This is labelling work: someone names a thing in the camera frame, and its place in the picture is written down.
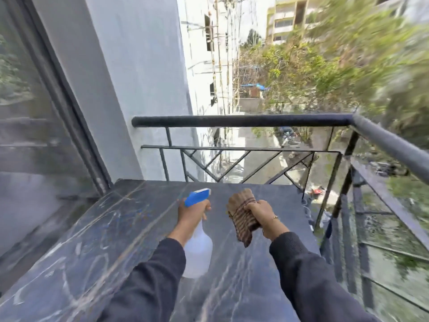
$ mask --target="person's right arm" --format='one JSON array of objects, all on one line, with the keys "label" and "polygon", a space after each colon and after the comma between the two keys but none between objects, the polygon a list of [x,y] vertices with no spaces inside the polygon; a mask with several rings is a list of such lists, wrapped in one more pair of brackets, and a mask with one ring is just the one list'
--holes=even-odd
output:
[{"label": "person's right arm", "polygon": [[276,218],[264,200],[247,206],[272,241],[269,252],[280,285],[301,322],[378,322],[335,280],[332,268],[306,249],[299,237]]}]

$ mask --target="brown striped cloth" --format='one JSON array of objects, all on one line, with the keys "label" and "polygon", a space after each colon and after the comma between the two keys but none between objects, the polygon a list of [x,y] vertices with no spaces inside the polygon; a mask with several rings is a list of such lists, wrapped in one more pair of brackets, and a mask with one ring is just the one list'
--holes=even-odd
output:
[{"label": "brown striped cloth", "polygon": [[244,207],[256,202],[251,189],[244,189],[240,193],[233,194],[227,204],[228,215],[236,228],[237,239],[248,247],[252,241],[252,232],[261,227],[260,223],[252,215],[252,211]]}]

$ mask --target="person's left arm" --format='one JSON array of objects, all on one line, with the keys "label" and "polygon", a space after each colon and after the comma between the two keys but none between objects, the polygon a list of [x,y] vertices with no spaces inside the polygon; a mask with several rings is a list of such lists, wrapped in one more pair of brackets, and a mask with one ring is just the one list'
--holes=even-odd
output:
[{"label": "person's left arm", "polygon": [[138,264],[101,313],[98,322],[167,322],[174,309],[179,281],[185,270],[183,246],[210,210],[202,201],[185,208],[179,206],[179,218],[173,231],[162,240],[152,257]]}]

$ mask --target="person's left hand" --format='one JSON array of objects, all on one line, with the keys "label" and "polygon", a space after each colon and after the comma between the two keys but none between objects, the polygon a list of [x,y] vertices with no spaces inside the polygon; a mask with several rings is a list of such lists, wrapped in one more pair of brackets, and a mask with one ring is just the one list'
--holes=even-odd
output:
[{"label": "person's left hand", "polygon": [[192,237],[200,220],[207,219],[204,212],[211,209],[209,200],[201,201],[190,207],[185,207],[185,202],[182,200],[179,205],[177,225],[167,237],[173,238],[182,246],[185,246],[186,242]]}]

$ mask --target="spray bottle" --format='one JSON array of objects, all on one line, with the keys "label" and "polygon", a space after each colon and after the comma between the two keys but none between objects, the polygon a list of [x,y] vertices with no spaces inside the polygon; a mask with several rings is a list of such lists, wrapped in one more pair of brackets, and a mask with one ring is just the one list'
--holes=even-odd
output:
[{"label": "spray bottle", "polygon": [[[210,189],[201,189],[191,192],[185,200],[185,207],[204,201],[211,194]],[[202,230],[202,219],[198,223],[190,240],[184,246],[186,266],[185,278],[199,278],[204,275],[212,259],[213,242]]]}]

